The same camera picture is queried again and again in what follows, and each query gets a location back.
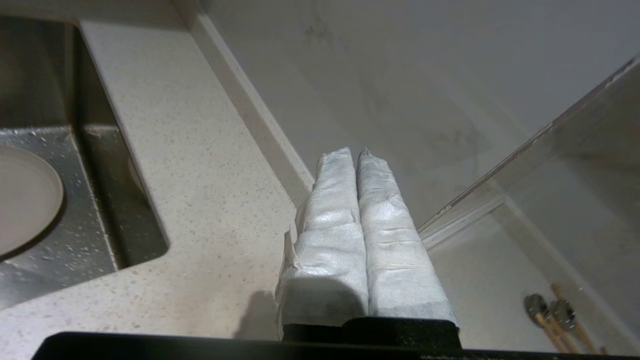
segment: sink basin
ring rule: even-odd
[[[0,17],[0,83],[0,145],[39,155],[65,189],[56,220],[0,258],[0,309],[163,255],[168,244],[78,30]]]

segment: folded paper towel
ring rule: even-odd
[[[320,159],[311,195],[298,209],[296,228],[285,235],[276,288],[280,324],[341,326],[366,316],[366,255],[348,148]]]
[[[456,323],[393,173],[367,149],[357,184],[348,148],[320,159],[295,226],[276,288],[280,325],[341,326],[361,316]]]
[[[387,162],[365,149],[358,157],[357,178],[369,315],[456,323]]]

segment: wall backsplash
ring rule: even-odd
[[[635,1],[201,4],[309,169],[369,147],[417,225],[640,49]]]

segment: black object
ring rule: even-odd
[[[333,357],[366,360],[564,360],[604,357],[462,350],[455,325],[439,320],[359,318],[341,328],[288,325],[285,327],[287,338],[287,341],[275,342],[63,332],[47,338],[33,360],[275,360]]]

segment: quartz countertop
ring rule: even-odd
[[[1,310],[0,358],[30,359],[61,331],[272,338],[295,208],[170,2],[1,0],[0,13],[80,27],[169,242]]]

